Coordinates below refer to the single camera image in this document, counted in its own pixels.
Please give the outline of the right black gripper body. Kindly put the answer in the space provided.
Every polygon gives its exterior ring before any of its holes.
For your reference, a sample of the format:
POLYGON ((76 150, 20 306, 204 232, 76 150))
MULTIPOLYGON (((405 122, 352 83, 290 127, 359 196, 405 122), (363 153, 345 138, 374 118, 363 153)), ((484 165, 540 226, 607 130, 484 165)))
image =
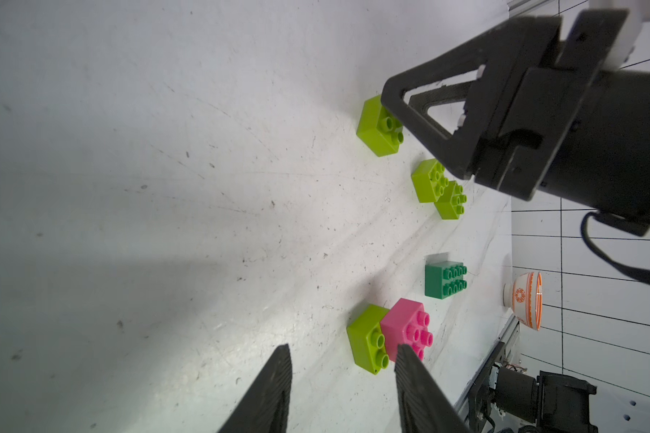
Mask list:
POLYGON ((469 172, 520 200, 537 191, 576 202, 613 200, 614 168, 631 147, 616 137, 614 98, 634 82, 620 69, 642 29, 637 9, 581 12, 561 38, 557 17, 518 17, 488 32, 494 45, 471 88, 462 131, 479 131, 469 172))

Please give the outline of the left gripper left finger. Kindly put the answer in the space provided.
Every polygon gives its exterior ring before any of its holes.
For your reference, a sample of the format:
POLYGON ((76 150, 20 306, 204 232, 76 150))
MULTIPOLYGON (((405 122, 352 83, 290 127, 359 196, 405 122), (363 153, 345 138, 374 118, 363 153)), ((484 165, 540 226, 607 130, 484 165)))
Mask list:
POLYGON ((218 432, 286 432, 293 380, 288 344, 278 346, 218 432))

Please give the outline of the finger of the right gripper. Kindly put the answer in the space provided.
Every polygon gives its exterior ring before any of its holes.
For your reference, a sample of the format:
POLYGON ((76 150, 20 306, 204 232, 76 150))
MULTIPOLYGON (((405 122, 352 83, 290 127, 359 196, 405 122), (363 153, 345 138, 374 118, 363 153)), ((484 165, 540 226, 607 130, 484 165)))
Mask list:
POLYGON ((472 56, 442 55, 401 72, 386 81, 381 103, 455 177, 471 177, 471 153, 460 149, 458 138, 433 118, 435 106, 465 102, 474 83, 466 80, 450 86, 447 79, 477 71, 483 64, 472 56))

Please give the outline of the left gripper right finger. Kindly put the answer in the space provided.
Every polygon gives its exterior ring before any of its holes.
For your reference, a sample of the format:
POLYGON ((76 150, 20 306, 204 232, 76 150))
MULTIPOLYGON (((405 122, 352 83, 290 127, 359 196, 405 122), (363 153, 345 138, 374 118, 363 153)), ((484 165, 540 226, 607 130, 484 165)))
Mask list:
POLYGON ((469 432, 411 346, 398 346, 395 381, 401 431, 469 432))

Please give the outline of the pink lego brick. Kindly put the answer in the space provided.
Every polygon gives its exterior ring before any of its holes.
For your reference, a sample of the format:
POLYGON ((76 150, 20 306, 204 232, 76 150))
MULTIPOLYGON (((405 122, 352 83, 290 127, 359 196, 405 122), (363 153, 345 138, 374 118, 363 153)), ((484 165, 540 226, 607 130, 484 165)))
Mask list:
POLYGON ((390 360, 397 360, 400 345, 411 346, 415 355, 424 360, 425 350, 433 345, 430 322, 431 317, 422 303, 405 298, 397 301, 380 321, 390 360))

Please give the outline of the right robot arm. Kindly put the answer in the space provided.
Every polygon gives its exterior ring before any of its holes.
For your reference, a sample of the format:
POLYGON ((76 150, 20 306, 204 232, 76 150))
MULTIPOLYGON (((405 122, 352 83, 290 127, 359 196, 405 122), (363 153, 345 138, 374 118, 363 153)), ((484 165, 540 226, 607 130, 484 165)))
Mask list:
POLYGON ((625 70, 650 1, 594 1, 567 35, 517 16, 391 77, 383 106, 454 176, 544 191, 634 236, 650 229, 650 72, 625 70))

